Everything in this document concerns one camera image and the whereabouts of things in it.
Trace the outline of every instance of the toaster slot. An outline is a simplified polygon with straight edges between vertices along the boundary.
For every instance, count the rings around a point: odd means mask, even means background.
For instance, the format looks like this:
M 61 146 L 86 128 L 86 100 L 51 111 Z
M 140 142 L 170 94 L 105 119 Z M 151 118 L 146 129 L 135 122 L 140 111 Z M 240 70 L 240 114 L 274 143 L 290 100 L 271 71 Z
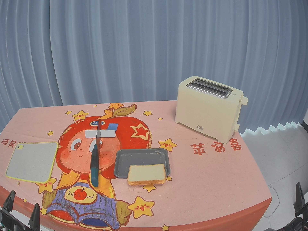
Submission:
M 221 86 L 203 79 L 195 79 L 186 86 L 221 98 L 227 98 L 232 92 L 232 89 L 229 87 Z

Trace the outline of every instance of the girl's eye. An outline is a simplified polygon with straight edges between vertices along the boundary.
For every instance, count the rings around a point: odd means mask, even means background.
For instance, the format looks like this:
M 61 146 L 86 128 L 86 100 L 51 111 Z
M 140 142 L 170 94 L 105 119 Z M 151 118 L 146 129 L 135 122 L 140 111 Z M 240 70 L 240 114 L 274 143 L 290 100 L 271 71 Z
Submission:
M 81 145 L 81 139 L 80 138 L 75 139 L 71 144 L 71 150 L 72 151 L 77 150 L 80 147 L 80 145 Z
M 91 144 L 90 144 L 90 146 L 89 146 L 89 152 L 92 152 L 92 151 L 93 151 L 95 142 L 96 142 L 96 139 L 94 139 L 94 140 L 91 142 Z

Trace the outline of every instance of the white bread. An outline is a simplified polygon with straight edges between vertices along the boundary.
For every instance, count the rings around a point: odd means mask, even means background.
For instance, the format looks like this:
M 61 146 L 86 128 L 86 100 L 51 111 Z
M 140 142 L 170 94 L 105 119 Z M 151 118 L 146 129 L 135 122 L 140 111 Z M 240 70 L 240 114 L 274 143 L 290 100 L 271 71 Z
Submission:
M 166 181 L 165 165 L 131 165 L 127 181 L 132 186 L 163 184 Z

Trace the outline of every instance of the curtain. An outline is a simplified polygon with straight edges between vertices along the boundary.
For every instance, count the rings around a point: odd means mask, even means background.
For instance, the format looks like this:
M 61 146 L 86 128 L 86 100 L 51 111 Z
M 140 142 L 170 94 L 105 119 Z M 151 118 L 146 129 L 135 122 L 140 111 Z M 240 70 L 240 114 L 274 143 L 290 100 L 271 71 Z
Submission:
M 301 122 L 307 19 L 307 0 L 0 0 L 0 131 L 24 107 L 173 100 L 192 75 L 243 90 L 241 133 Z

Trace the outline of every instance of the knife handle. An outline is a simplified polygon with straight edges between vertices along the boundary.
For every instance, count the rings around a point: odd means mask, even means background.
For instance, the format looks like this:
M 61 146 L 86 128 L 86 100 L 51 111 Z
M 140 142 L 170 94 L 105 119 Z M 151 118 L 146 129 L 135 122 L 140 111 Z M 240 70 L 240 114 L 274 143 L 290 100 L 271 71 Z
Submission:
M 99 156 L 98 156 L 98 149 L 97 145 L 94 145 L 94 149 L 91 155 L 91 183 L 94 187 L 98 187 L 98 168 L 99 168 Z

